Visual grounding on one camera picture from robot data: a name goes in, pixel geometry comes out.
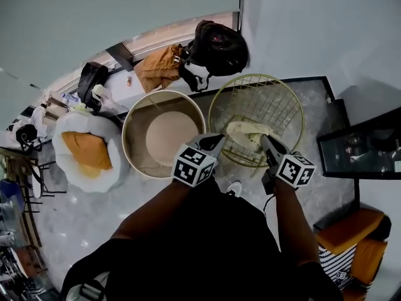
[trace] black and white striped fabric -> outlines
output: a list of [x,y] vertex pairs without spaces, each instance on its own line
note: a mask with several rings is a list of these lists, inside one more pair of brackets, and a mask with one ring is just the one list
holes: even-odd
[[334,255],[332,252],[326,250],[319,245],[319,258],[321,266],[326,274],[333,280],[341,290],[350,284],[353,277],[350,275],[353,257],[357,245],[345,250],[339,255]]

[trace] black frame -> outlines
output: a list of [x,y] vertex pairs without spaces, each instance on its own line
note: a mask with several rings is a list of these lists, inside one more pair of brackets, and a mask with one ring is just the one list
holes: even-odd
[[388,119],[399,119],[401,117],[401,107],[392,110],[391,112],[385,113],[381,116],[367,120],[365,122],[356,124],[354,126],[347,127],[345,129],[338,130],[331,134],[319,136],[316,141],[319,147],[321,168],[323,170],[323,176],[336,177],[336,178],[350,178],[350,179],[401,179],[401,172],[328,172],[325,166],[325,160],[323,157],[323,149],[321,148],[321,142],[326,140],[335,139],[337,137],[346,136],[355,132],[365,132],[366,130],[373,130],[375,126],[380,126],[384,120]]

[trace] shoe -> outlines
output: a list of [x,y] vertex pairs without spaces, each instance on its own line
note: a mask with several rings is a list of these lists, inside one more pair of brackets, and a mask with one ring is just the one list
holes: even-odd
[[242,192],[242,184],[240,181],[235,181],[229,185],[227,188],[226,194],[235,196],[238,198],[241,195]]

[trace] tile floor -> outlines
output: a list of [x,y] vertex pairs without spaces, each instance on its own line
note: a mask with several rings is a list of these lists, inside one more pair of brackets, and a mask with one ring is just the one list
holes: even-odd
[[[311,184],[297,192],[306,219],[312,225],[353,199],[353,180],[325,178],[321,175],[316,136],[322,128],[330,127],[327,123],[329,111],[322,82],[313,80],[288,85],[297,94],[305,111],[306,129],[298,149],[318,166]],[[196,101],[205,110],[211,98],[202,97]],[[46,144],[39,153],[39,162],[52,161],[54,158],[51,143]],[[43,205],[38,205],[40,213],[35,214],[36,227],[43,244],[41,252],[48,265],[48,275],[58,290],[74,262],[106,242],[124,218],[169,183],[147,179],[131,169],[125,182],[109,193],[84,193],[68,184],[63,171],[56,165],[46,172],[45,181],[50,190],[67,189],[66,194],[41,199]],[[267,198],[260,181],[263,172],[237,166],[222,156],[216,169],[216,180],[223,191],[230,182],[239,179],[244,185],[243,198],[262,209]],[[266,214],[268,225],[278,239],[274,200],[268,204]]]

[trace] hand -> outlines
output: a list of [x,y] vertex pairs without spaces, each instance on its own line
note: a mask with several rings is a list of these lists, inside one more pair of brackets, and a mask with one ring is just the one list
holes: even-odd
[[280,178],[276,178],[273,193],[275,196],[286,195],[295,193],[295,190],[291,185],[287,184]]

